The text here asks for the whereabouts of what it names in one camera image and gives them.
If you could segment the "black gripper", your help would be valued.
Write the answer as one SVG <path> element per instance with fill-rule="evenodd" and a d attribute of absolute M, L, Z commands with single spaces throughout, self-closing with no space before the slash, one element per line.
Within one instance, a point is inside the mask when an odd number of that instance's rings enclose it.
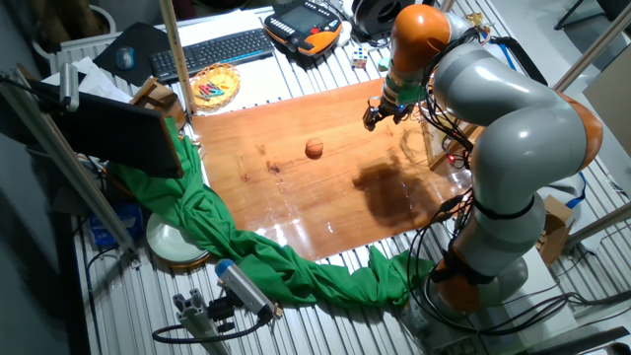
<path fill-rule="evenodd" d="M 368 106 L 363 115 L 364 127 L 372 131 L 373 127 L 383 119 L 391 117 L 394 123 L 400 123 L 413 111 L 414 104 L 402 105 L 390 100 L 387 96 L 381 96 L 381 102 Z"/>

